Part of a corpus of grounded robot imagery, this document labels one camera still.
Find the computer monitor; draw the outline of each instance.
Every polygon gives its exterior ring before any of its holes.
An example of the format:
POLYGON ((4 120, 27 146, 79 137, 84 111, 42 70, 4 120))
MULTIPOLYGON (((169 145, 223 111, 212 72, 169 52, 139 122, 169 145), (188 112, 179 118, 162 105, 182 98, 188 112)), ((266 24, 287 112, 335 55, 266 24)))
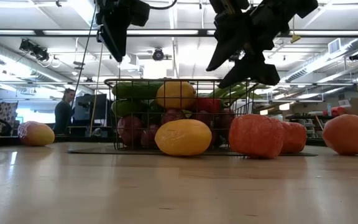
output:
MULTIPOLYGON (((78 96, 75 100, 74 119, 76 121, 89 121, 93 111, 94 95, 78 96)), ((93 119, 106 119, 107 94, 96 95, 96 107, 93 119)))

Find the black wire basket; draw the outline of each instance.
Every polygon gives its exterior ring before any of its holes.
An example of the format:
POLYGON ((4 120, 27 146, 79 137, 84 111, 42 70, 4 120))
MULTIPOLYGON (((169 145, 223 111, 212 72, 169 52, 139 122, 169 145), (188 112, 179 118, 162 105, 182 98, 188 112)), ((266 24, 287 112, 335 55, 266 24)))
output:
POLYGON ((206 152, 230 152, 227 139, 231 121, 236 116, 253 113, 258 84, 242 82, 219 89, 219 82, 217 79, 105 80, 113 102, 111 120, 116 121, 112 124, 117 139, 114 148, 159 151, 154 135, 161 125, 177 119, 197 119, 209 126, 213 134, 206 152))

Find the black mat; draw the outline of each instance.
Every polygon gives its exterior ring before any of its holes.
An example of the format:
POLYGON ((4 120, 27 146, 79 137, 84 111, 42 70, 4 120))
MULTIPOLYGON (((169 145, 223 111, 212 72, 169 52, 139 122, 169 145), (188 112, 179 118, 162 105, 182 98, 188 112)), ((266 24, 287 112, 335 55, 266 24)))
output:
MULTIPOLYGON (((87 149, 69 149, 69 153, 80 153, 80 154, 128 154, 128 155, 164 155, 162 151, 158 149, 128 149, 119 148, 116 149, 114 146, 108 147, 92 147, 87 149)), ((226 148, 208 149, 203 153, 204 156, 244 156, 242 154, 232 152, 226 148)), ((280 156, 317 156, 317 154, 299 152, 293 154, 284 154, 280 156)))

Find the wooden table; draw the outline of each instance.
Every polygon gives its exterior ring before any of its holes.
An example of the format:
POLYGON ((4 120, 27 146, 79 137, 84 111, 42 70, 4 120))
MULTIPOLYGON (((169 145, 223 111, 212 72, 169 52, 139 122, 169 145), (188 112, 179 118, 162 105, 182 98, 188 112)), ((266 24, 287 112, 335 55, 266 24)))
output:
POLYGON ((0 224, 358 223, 358 156, 67 154, 0 148, 0 224))

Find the person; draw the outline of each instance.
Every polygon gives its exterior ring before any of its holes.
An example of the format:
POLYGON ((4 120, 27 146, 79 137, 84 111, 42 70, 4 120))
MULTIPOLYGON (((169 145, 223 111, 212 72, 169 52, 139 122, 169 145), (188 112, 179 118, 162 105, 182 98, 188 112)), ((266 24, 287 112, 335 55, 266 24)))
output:
POLYGON ((71 120, 71 106, 70 102, 74 100, 75 91, 67 88, 61 102, 55 107, 55 126, 53 131, 55 134, 66 134, 67 126, 71 120))

